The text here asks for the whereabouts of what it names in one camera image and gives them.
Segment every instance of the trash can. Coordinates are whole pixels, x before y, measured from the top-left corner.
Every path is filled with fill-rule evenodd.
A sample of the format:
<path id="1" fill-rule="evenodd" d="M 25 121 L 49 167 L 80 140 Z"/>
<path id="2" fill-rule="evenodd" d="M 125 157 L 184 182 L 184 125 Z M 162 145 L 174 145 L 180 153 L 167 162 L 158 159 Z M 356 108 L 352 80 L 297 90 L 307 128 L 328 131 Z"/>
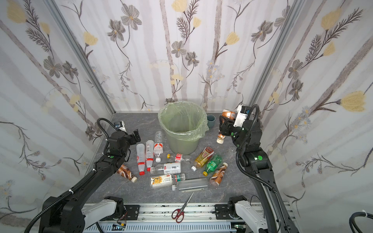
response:
<path id="1" fill-rule="evenodd" d="M 191 154 L 209 130 L 205 110 L 189 101 L 168 103 L 159 111 L 158 119 L 174 153 Z"/>

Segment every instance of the cup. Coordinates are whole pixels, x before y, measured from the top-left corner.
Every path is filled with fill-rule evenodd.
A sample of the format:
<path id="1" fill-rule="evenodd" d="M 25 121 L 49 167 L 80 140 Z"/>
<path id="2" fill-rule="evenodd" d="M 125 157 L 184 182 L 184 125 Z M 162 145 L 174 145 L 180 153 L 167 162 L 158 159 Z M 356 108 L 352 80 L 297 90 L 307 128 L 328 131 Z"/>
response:
<path id="1" fill-rule="evenodd" d="M 212 128 L 215 125 L 215 116 L 214 115 L 207 115 L 207 126 Z"/>

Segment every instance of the wall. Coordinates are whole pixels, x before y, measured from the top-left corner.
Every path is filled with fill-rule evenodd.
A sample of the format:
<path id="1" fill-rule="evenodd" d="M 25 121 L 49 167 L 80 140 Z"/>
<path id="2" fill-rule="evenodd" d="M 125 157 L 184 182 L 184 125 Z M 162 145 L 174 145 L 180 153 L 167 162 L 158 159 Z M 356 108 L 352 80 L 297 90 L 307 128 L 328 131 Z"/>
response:
<path id="1" fill-rule="evenodd" d="M 352 213 L 373 212 L 372 22 L 372 1 L 306 1 L 259 97 L 262 147 L 302 233 L 351 232 Z"/>
<path id="2" fill-rule="evenodd" d="M 56 0 L 117 111 L 248 103 L 293 1 Z"/>
<path id="3" fill-rule="evenodd" d="M 0 228 L 23 232 L 84 176 L 111 114 L 42 1 L 1 1 L 0 28 Z"/>

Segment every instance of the green soda bottle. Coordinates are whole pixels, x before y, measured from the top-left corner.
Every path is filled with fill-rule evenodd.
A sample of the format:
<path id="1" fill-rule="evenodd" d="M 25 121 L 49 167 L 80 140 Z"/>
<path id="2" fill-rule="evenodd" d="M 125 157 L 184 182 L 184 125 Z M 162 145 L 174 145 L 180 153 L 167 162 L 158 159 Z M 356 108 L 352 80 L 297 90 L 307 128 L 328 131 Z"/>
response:
<path id="1" fill-rule="evenodd" d="M 204 176 L 207 176 L 209 173 L 214 172 L 219 164 L 223 161 L 220 155 L 215 155 L 208 164 L 206 164 L 206 169 L 203 172 Z"/>

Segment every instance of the red scissor handle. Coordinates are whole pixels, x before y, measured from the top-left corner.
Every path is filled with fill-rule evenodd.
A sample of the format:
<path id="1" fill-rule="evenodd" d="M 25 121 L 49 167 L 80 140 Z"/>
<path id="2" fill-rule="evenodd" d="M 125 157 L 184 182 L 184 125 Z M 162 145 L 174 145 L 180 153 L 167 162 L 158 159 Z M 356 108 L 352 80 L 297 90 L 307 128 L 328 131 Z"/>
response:
<path id="1" fill-rule="evenodd" d="M 176 219 L 177 223 L 181 223 L 184 219 L 184 212 L 181 211 L 180 209 L 176 209 L 172 212 L 171 217 L 172 219 Z"/>

